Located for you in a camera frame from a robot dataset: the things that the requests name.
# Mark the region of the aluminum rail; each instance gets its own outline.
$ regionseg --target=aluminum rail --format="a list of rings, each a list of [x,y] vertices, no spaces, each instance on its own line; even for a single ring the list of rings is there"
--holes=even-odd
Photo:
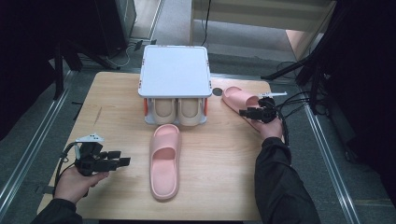
[[[314,135],[318,141],[320,152],[322,154],[323,160],[329,172],[330,179],[332,180],[332,185],[335,189],[335,193],[337,194],[338,201],[340,202],[341,208],[346,217],[346,222],[348,224],[360,224],[361,221],[355,209],[355,205],[349,195],[347,186],[332,156],[332,151],[320,127],[318,118],[312,113],[309,105],[305,106],[305,112],[306,115],[308,116],[308,120],[309,123],[311,124],[312,130],[314,131]]]

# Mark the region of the person's left hand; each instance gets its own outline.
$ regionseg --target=person's left hand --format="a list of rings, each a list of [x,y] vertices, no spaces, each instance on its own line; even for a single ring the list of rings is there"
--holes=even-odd
[[[84,176],[78,172],[77,167],[68,168],[61,175],[53,198],[77,203],[88,192],[90,187],[94,187],[108,175],[109,172],[103,172]]]

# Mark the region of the cable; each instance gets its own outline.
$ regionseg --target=cable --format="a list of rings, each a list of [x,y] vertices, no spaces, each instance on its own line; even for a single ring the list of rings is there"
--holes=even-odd
[[[302,105],[300,105],[299,107],[293,109],[288,115],[285,116],[285,119],[287,119],[290,115],[296,113],[297,111],[301,110],[304,108],[304,106],[308,105],[308,102],[303,103]]]
[[[279,119],[282,121],[282,126],[283,126],[283,137],[285,140],[285,145],[289,146],[289,129],[288,129],[288,125],[286,123],[286,118],[283,116],[282,111],[280,111],[280,109],[273,104],[270,101],[265,101],[266,105],[270,106],[270,109],[274,109],[277,113],[277,116],[279,117]]]
[[[209,0],[209,6],[207,7],[207,12],[206,12],[206,24],[205,24],[205,29],[204,29],[204,31],[205,31],[205,39],[204,39],[204,42],[202,42],[201,46],[204,45],[204,43],[206,42],[206,39],[207,39],[207,21],[209,20],[209,12],[210,12],[211,3],[212,3],[212,0]]]
[[[64,149],[64,151],[63,151],[62,154],[61,154],[61,158],[59,159],[59,163],[58,163],[58,168],[57,168],[57,170],[56,170],[55,184],[54,184],[54,187],[53,187],[53,192],[52,192],[52,194],[55,193],[56,187],[58,186],[59,179],[61,178],[61,175],[62,175],[62,174],[61,174],[62,164],[63,164],[64,162],[68,162],[67,154],[69,153],[70,149],[71,149],[75,144],[76,144],[76,143],[73,142],[73,143],[70,143],[69,145],[67,145],[67,147]]]
[[[283,106],[293,104],[293,103],[290,103],[291,99],[293,99],[294,97],[296,97],[298,95],[305,94],[305,93],[309,93],[309,91],[302,91],[302,92],[296,93],[296,94],[292,95],[291,97],[289,97],[288,99],[286,99],[282,104],[277,105],[276,107],[279,107],[279,110],[282,110]]]
[[[130,59],[129,59],[129,54],[128,54],[127,50],[128,50],[128,48],[130,48],[130,47],[135,47],[137,43],[138,43],[138,42],[133,42],[133,41],[131,41],[131,42],[128,44],[127,49],[125,50],[125,51],[126,51],[126,54],[127,54],[127,57],[128,57],[128,62],[127,62],[126,64],[115,64],[115,63],[113,63],[113,62],[110,61],[111,59],[116,58],[117,56],[119,56],[120,53],[121,53],[122,51],[118,51],[116,54],[112,55],[111,58],[108,58],[108,56],[107,56],[106,59],[107,59],[109,62],[111,62],[112,64],[116,65],[116,66],[125,66],[125,65],[127,65],[127,64],[129,63],[129,60],[130,60]],[[91,59],[90,57],[86,57],[84,54],[78,55],[78,57],[79,57],[82,61],[89,61],[89,62],[92,62],[92,59]]]
[[[126,56],[128,57],[128,61],[127,61],[125,64],[113,63],[113,62],[110,61],[110,59],[109,59],[107,56],[106,56],[106,58],[107,58],[107,60],[108,60],[110,63],[116,65],[117,67],[123,67],[123,66],[127,65],[127,64],[129,63],[129,61],[131,61],[131,58],[129,57],[129,54],[128,54],[128,49],[130,49],[130,48],[133,47],[133,46],[134,46],[134,45],[131,45],[131,46],[129,46],[129,47],[125,50],[125,54],[126,54]]]
[[[279,63],[279,64],[276,66],[276,71],[277,71],[277,72],[279,72],[279,70],[280,70],[279,67],[280,67],[281,65],[283,65],[284,63],[294,63],[294,62],[281,62],[281,63]],[[295,79],[295,78],[297,78],[296,70],[293,70],[293,74],[294,74],[294,77],[287,77],[286,74],[283,75],[283,77],[284,77],[284,78],[287,78],[287,79]]]

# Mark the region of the wooden table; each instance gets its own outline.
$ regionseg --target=wooden table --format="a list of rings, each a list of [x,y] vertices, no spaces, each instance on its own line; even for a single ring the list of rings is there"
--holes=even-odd
[[[238,86],[252,93],[269,91],[264,81],[211,78],[212,89]],[[93,219],[260,220],[254,200],[254,164],[261,150],[259,134],[221,101],[208,98],[207,121],[179,126],[182,133],[178,194],[157,202],[149,188],[149,141],[158,126],[144,121],[138,74],[96,75],[68,143],[97,133],[103,151],[120,150],[131,157],[90,189],[78,213]],[[70,161],[75,158],[69,153]],[[51,200],[45,195],[38,212]]]

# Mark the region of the human hand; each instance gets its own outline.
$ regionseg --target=human hand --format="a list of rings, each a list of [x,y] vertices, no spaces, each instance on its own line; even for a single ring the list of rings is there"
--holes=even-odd
[[[84,176],[78,172],[77,167],[68,168],[61,175],[53,198],[65,199],[69,202],[77,203],[84,197],[90,187],[94,187],[99,181],[108,177],[108,175],[109,172],[102,172]]]
[[[279,118],[275,118],[269,123],[263,123],[257,120],[252,120],[251,123],[260,131],[260,135],[264,140],[269,137],[282,138],[282,121]]]

